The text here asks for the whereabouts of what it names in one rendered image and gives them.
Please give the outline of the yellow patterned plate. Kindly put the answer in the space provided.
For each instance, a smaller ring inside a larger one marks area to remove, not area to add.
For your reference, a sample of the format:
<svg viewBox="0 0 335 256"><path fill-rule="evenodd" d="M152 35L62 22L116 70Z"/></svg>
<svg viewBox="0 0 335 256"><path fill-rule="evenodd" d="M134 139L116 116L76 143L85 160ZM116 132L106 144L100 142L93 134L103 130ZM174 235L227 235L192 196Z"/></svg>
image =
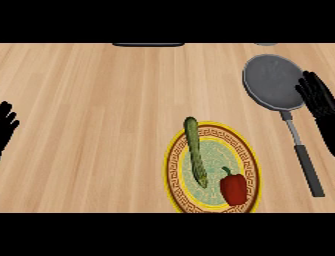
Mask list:
<svg viewBox="0 0 335 256"><path fill-rule="evenodd" d="M164 155L164 187L177 212L245 213L257 209L261 193L261 170L254 150L240 134L224 124L212 121L197 123L199 154L206 172L208 185L202 188L195 181L190 152L180 130L171 139ZM246 201L230 206L220 192L220 180L233 175L245 178Z"/></svg>

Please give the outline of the green asparagus spear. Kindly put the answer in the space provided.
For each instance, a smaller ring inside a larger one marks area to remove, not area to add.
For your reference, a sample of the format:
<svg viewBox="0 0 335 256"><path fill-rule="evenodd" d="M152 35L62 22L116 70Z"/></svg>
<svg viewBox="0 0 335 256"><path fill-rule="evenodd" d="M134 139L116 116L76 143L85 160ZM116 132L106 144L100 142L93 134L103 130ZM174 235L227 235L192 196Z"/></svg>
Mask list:
<svg viewBox="0 0 335 256"><path fill-rule="evenodd" d="M197 122L193 117L184 119L183 128L190 153L192 174L197 185L205 188L208 180L199 152Z"/></svg>

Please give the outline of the dark flat appliance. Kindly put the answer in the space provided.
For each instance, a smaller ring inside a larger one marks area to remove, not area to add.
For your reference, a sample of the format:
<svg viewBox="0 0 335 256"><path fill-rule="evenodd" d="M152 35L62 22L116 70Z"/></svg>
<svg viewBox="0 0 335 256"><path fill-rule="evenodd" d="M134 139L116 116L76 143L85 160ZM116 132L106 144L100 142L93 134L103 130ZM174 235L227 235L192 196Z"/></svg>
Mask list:
<svg viewBox="0 0 335 256"><path fill-rule="evenodd" d="M112 43L116 47L180 47L184 43Z"/></svg>

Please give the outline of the grey frying pan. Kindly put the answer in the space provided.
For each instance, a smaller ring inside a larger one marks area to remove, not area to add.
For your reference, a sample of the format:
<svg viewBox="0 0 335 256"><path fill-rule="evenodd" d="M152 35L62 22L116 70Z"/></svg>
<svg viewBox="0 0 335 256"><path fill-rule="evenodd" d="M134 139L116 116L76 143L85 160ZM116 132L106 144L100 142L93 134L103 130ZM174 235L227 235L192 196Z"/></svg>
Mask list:
<svg viewBox="0 0 335 256"><path fill-rule="evenodd" d="M245 63L242 69L242 85L255 103L280 115L286 123L293 150L313 197L323 197L324 192L316 175L307 149L292 123L291 111L304 105L295 90L302 71L298 65L274 54L260 54Z"/></svg>

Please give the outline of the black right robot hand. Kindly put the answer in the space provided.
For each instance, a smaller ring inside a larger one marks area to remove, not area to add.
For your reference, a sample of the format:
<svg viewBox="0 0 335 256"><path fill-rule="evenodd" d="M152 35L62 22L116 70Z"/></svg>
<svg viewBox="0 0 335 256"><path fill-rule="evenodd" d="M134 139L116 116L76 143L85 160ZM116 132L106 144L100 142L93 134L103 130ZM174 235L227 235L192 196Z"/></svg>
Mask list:
<svg viewBox="0 0 335 256"><path fill-rule="evenodd" d="M313 115L327 150L335 157L335 97L314 72L302 72L295 90Z"/></svg>

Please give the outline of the red bell pepper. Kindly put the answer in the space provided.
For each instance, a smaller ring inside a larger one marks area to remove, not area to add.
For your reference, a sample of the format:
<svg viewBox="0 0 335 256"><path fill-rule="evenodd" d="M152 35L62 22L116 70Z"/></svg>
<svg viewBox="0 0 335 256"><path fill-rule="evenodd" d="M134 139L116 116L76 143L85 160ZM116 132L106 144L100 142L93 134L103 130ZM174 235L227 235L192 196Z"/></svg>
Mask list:
<svg viewBox="0 0 335 256"><path fill-rule="evenodd" d="M242 205L246 202L246 181L240 174L223 166L226 177L220 180L220 193L230 206Z"/></svg>

